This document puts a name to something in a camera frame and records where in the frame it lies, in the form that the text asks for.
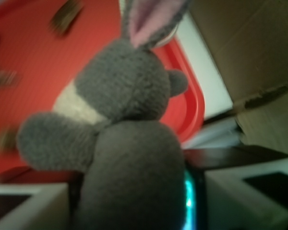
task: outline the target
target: bunny arm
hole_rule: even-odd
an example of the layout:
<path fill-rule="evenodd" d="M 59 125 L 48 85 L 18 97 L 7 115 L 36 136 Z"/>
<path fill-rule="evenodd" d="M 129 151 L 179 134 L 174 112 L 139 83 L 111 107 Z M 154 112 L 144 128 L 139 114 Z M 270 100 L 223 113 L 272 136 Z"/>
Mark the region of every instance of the bunny arm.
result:
<path fill-rule="evenodd" d="M 175 134 L 158 121 L 104 129 L 78 207 L 75 230 L 181 230 L 184 158 Z"/>
<path fill-rule="evenodd" d="M 171 97 L 185 92 L 188 88 L 186 75 L 180 70 L 168 70 L 168 77 L 171 85 Z"/>
<path fill-rule="evenodd" d="M 73 121 L 54 112 L 33 115 L 21 126 L 17 146 L 37 170 L 85 172 L 93 161 L 96 125 Z"/>

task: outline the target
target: white surface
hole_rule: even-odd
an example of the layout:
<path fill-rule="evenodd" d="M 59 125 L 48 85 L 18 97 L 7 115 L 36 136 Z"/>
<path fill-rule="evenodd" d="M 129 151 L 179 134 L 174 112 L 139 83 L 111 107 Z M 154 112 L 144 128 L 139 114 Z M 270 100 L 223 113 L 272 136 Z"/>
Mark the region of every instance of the white surface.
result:
<path fill-rule="evenodd" d="M 229 117 L 205 125 L 189 141 L 183 143 L 183 149 L 225 148 L 240 144 L 240 133 L 237 131 L 234 117 Z"/>
<path fill-rule="evenodd" d="M 243 181 L 276 172 L 288 175 L 288 158 L 207 171 L 209 229 L 286 229 L 288 210 Z"/>
<path fill-rule="evenodd" d="M 0 184 L 0 194 L 32 195 L 0 219 L 0 230 L 66 229 L 67 184 Z"/>
<path fill-rule="evenodd" d="M 205 99 L 205 119 L 232 108 L 232 100 L 195 22 L 186 14 L 179 24 L 178 39 L 196 75 Z"/>

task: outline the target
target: red plastic tray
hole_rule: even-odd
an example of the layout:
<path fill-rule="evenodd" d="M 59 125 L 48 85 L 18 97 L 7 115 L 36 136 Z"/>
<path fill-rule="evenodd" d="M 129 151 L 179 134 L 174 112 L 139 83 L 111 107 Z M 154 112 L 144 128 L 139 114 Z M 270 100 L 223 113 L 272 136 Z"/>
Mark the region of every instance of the red plastic tray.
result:
<path fill-rule="evenodd" d="M 64 86 L 89 59 L 120 35 L 118 0 L 82 0 L 84 8 L 65 37 L 49 22 L 66 0 L 8 0 L 0 5 L 0 68 L 15 70 L 19 82 L 0 88 L 0 130 L 19 126 L 29 115 L 48 111 Z M 184 95 L 172 98 L 161 121 L 181 142 L 201 127 L 204 99 L 178 43 L 155 50 L 167 69 L 189 79 Z M 0 157 L 0 172 L 25 163 L 17 153 Z"/>

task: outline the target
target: stuffed bunny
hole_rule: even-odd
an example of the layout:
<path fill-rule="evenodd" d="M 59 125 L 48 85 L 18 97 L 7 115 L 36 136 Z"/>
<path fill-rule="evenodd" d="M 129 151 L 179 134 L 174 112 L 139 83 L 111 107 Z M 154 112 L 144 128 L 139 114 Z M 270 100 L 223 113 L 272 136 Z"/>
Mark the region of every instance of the stuffed bunny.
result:
<path fill-rule="evenodd" d="M 121 38 L 97 54 L 57 98 L 33 115 L 17 142 L 38 170 L 85 173 L 74 229 L 180 230 L 185 221 L 184 158 L 158 119 L 185 75 L 151 52 L 189 0 L 129 0 Z"/>

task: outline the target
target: small brown object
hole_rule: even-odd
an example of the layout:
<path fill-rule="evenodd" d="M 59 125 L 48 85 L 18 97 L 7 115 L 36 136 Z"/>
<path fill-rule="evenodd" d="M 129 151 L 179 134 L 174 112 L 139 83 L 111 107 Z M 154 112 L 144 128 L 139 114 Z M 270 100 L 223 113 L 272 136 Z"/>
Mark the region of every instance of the small brown object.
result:
<path fill-rule="evenodd" d="M 51 25 L 59 34 L 66 33 L 82 7 L 77 0 L 67 0 L 52 18 Z"/>
<path fill-rule="evenodd" d="M 0 132 L 0 155 L 16 149 L 16 128 L 5 128 Z"/>

